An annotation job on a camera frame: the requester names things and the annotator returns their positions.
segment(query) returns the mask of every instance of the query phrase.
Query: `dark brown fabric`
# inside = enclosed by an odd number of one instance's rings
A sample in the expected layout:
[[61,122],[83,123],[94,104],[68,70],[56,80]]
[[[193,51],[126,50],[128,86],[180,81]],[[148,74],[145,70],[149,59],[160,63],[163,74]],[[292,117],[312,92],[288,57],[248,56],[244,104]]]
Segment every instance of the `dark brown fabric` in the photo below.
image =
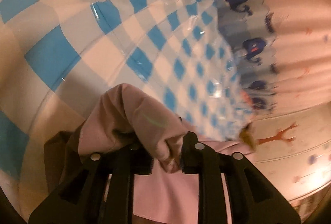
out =
[[44,145],[45,174],[49,193],[82,165],[78,155],[81,128],[82,125],[75,131],[60,131]]

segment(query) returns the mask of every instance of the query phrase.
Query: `orange leaf print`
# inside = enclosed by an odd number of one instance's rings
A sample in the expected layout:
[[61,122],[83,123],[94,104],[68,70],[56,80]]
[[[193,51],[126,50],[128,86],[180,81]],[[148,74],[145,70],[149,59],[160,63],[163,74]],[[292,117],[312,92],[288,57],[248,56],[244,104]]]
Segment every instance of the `orange leaf print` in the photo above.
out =
[[290,129],[294,129],[296,127],[298,127],[298,125],[296,125],[296,123],[294,122],[290,127],[287,127],[286,129],[284,129],[282,131],[280,129],[278,129],[277,130],[277,134],[275,136],[268,137],[268,138],[263,138],[263,139],[257,139],[257,144],[258,145],[262,145],[264,143],[268,143],[268,142],[271,142],[271,141],[280,140],[280,141],[284,141],[284,142],[288,143],[289,145],[292,145],[292,142],[295,140],[295,137],[292,137],[292,138],[289,138],[289,139],[285,139],[284,138],[284,135]]

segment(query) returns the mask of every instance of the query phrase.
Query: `shower curtain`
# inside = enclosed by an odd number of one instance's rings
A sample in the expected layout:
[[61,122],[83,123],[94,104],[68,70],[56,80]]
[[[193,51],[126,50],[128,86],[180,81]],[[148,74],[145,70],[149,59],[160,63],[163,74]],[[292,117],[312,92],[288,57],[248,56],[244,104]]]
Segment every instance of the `shower curtain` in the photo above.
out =
[[331,0],[215,0],[257,118],[331,100]]

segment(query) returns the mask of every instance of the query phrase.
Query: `pink fabric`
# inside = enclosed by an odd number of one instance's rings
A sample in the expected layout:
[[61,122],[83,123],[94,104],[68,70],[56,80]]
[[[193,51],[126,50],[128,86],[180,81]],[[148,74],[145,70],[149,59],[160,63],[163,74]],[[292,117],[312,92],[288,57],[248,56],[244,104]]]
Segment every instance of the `pink fabric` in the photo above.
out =
[[264,0],[278,70],[273,115],[331,101],[331,0]]
[[[82,127],[78,153],[118,150],[136,140],[135,132],[155,158],[151,175],[135,176],[133,213],[145,218],[135,217],[135,223],[193,224],[198,221],[198,175],[185,175],[178,166],[187,131],[195,127],[138,88],[121,84],[101,96]],[[217,152],[239,151],[253,161],[254,153],[240,141],[198,138]]]

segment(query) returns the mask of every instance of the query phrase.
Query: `metal rivet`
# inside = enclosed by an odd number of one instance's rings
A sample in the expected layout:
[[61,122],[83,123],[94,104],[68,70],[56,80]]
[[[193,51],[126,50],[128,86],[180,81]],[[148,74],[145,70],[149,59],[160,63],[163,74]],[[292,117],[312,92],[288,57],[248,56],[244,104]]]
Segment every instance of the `metal rivet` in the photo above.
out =
[[194,147],[198,150],[203,150],[205,148],[205,145],[201,143],[196,143]]
[[94,153],[91,155],[91,160],[96,161],[96,160],[99,160],[100,158],[101,158],[101,155],[98,153]]
[[131,146],[130,146],[130,149],[131,150],[138,150],[140,148],[140,145],[139,144],[132,144]]
[[237,160],[241,160],[241,159],[243,159],[243,157],[244,156],[239,152],[236,152],[236,153],[233,154],[233,158],[237,159]]

